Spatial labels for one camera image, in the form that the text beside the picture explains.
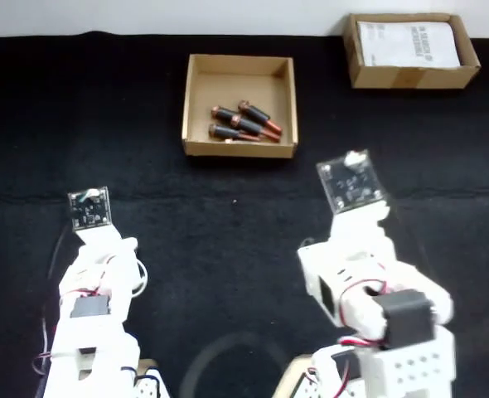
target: black fabric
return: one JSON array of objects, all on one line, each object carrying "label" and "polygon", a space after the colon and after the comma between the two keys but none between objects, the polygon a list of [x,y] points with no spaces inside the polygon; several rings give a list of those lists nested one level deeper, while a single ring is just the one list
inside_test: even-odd
[{"label": "black fabric", "polygon": [[[315,163],[353,148],[395,197],[401,257],[454,297],[455,396],[489,397],[489,40],[474,45],[483,70],[465,91],[392,92],[350,88],[340,38],[0,39],[0,397],[34,393],[65,194],[101,185],[149,271],[126,328],[172,394],[186,376],[197,397],[270,396],[284,363],[342,333],[306,295],[295,250],[331,221]],[[186,158],[189,53],[293,56],[296,158]],[[54,284],[79,245],[64,241]],[[194,362],[212,343],[218,356]]]}]

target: cable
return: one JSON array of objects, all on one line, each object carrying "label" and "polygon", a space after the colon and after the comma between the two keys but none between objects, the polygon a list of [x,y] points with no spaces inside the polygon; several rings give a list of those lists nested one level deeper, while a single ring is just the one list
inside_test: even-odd
[{"label": "cable", "polygon": [[142,281],[141,281],[141,284],[139,285],[138,289],[136,289],[136,291],[133,291],[133,293],[132,293],[133,299],[137,298],[141,293],[143,293],[145,291],[145,288],[147,288],[147,283],[148,283],[147,267],[139,259],[136,259],[136,262],[138,263],[138,267],[142,270],[142,275],[141,275]]},{"label": "cable", "polygon": [[302,240],[302,242],[300,243],[299,249],[302,249],[303,247],[306,247],[306,246],[314,245],[315,243],[316,243],[315,239],[313,237],[309,236],[308,238],[305,238],[304,240]]},{"label": "cable", "polygon": [[340,337],[336,342],[338,342],[341,346],[352,347],[375,347],[378,344],[378,342],[366,340],[357,336]]},{"label": "cable", "polygon": [[[51,276],[53,275],[53,270],[55,269],[56,266],[56,258],[58,257],[59,251],[62,246],[62,242],[65,239],[66,234],[68,233],[68,230],[71,227],[71,222],[66,222],[65,225],[62,227],[61,233],[59,234],[58,238],[56,238],[55,246],[53,248],[53,252],[51,253],[51,259],[49,262],[49,266],[47,267],[47,272],[46,272],[46,283],[49,283],[51,280]],[[47,322],[46,322],[46,305],[44,304],[42,306],[42,316],[41,316],[41,328],[42,328],[42,337],[43,337],[43,348],[41,353],[45,353],[49,349],[49,338],[47,335]],[[45,360],[42,361],[42,371],[44,371],[44,366],[46,365]]]},{"label": "cable", "polygon": [[193,360],[182,379],[178,393],[179,398],[194,398],[196,386],[202,373],[219,355],[229,351],[233,347],[245,345],[252,348],[260,348],[266,351],[283,372],[288,364],[288,356],[275,342],[264,342],[262,338],[250,332],[232,333],[218,338],[205,347]]},{"label": "cable", "polygon": [[[53,275],[53,270],[55,269],[56,266],[56,259],[59,255],[59,251],[61,249],[62,243],[65,239],[65,236],[67,235],[68,231],[70,230],[71,227],[71,222],[68,221],[64,224],[62,227],[61,233],[59,236],[56,238],[55,245],[53,246],[53,251],[51,253],[51,258],[49,265],[47,267],[46,271],[46,283],[49,284],[51,281],[51,277]],[[41,331],[42,331],[42,352],[39,354],[38,357],[33,358],[31,367],[32,369],[41,376],[39,382],[38,382],[38,387],[36,388],[36,393],[35,393],[35,398],[42,398],[44,396],[44,391],[46,390],[46,373],[47,373],[47,358],[46,354],[48,353],[49,350],[49,337],[47,334],[47,321],[46,321],[46,305],[43,304],[41,308]],[[36,359],[41,358],[41,366],[40,368],[36,367]]]},{"label": "cable", "polygon": [[347,387],[347,383],[350,380],[350,363],[346,362],[346,366],[344,367],[344,374],[342,376],[342,384],[341,387],[338,389],[336,394],[333,396],[333,398],[339,398],[344,390]]},{"label": "cable", "polygon": [[311,384],[318,384],[316,367],[308,367],[303,375]]}]

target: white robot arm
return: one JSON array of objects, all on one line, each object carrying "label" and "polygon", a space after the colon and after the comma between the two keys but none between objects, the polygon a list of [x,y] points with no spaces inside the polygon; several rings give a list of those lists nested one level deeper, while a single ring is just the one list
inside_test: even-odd
[{"label": "white robot arm", "polygon": [[[390,209],[367,152],[317,167],[334,214],[331,236],[298,256],[309,294],[335,326],[356,331],[314,354],[319,396],[449,398],[454,342],[441,326],[453,317],[449,293],[396,259],[378,225]],[[342,358],[350,358],[350,380]]]},{"label": "white robot arm", "polygon": [[74,232],[85,245],[59,285],[60,318],[45,398],[168,398],[157,369],[138,376],[139,346],[123,329],[148,274],[138,241],[112,224],[106,187],[69,195]]}]

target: open cardboard box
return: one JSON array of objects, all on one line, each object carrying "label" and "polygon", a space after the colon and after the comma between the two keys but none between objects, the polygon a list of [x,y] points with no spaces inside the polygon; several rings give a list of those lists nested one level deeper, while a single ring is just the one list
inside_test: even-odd
[{"label": "open cardboard box", "polygon": [[[460,66],[454,69],[366,66],[357,22],[447,22],[453,29]],[[458,15],[351,14],[344,31],[351,85],[357,89],[463,89],[480,70],[480,62]]]},{"label": "open cardboard box", "polygon": [[[241,100],[270,115],[283,129],[279,143],[224,142],[210,137],[216,105],[237,110]],[[192,54],[187,68],[182,141],[193,156],[291,158],[298,145],[292,58]]]}]

